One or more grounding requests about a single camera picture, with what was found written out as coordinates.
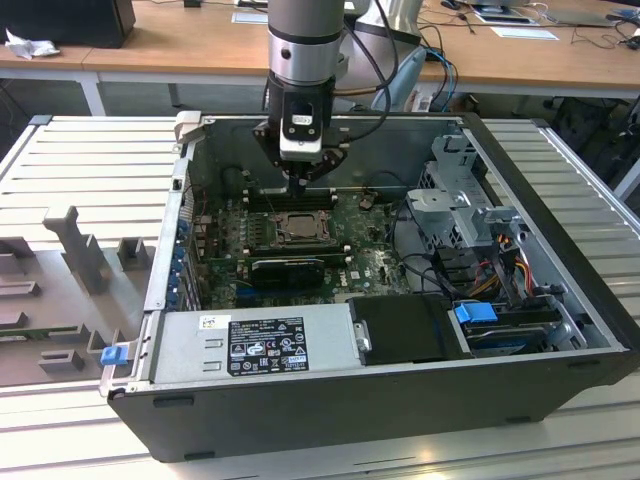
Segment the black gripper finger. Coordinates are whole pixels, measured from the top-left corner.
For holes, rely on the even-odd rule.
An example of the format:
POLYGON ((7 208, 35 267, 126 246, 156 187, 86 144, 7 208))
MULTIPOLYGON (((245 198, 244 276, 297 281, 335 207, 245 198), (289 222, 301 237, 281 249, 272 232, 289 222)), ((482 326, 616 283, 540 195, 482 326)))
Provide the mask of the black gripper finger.
POLYGON ((275 130, 272 130, 268 121, 261 121, 252 129, 253 137, 266 155, 269 163, 280 170, 286 179, 286 191, 292 198, 297 197, 297 176, 293 162, 285 160, 280 153, 279 137, 275 130))
POLYGON ((321 140, 304 142, 295 152, 297 197, 307 186, 338 168, 347 157, 347 151, 338 146, 323 146, 321 140))

